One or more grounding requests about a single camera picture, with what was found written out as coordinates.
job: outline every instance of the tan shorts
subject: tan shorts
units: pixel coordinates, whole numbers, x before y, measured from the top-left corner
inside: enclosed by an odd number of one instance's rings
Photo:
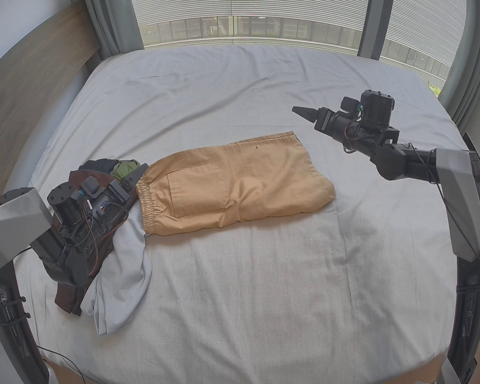
[[[158,235],[312,212],[335,197],[293,132],[172,154],[137,192],[145,232]]]

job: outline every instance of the cylindrical black motor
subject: cylindrical black motor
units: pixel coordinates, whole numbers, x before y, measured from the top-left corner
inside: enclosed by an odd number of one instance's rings
[[[47,201],[64,226],[69,227],[82,220],[85,196],[70,182],[67,181],[52,189]]]
[[[363,106],[362,123],[364,125],[380,125],[388,127],[395,101],[390,95],[369,89],[361,94],[360,103]]]

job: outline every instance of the green garment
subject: green garment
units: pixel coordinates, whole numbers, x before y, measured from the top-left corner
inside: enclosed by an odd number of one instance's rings
[[[120,161],[116,166],[113,167],[110,175],[120,181],[139,166],[140,163],[137,160]]]

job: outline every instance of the building exterior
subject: building exterior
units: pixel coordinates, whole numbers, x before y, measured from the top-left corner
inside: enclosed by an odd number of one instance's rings
[[[133,0],[146,48],[294,45],[356,55],[367,0]],[[442,87],[465,24],[466,0],[394,0],[381,61]]]

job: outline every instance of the white bed sheet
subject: white bed sheet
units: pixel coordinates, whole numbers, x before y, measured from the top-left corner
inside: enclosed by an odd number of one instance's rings
[[[278,46],[137,51],[102,62],[55,132],[32,185],[46,197],[88,159],[136,158],[294,130],[337,197],[312,214],[146,239],[150,286],[132,322],[98,336],[54,304],[32,252],[17,258],[35,339],[101,383],[374,383],[444,352],[456,260],[436,187],[386,181],[291,112],[391,94],[400,142],[466,148],[414,73]],[[48,359],[69,365],[58,356]]]

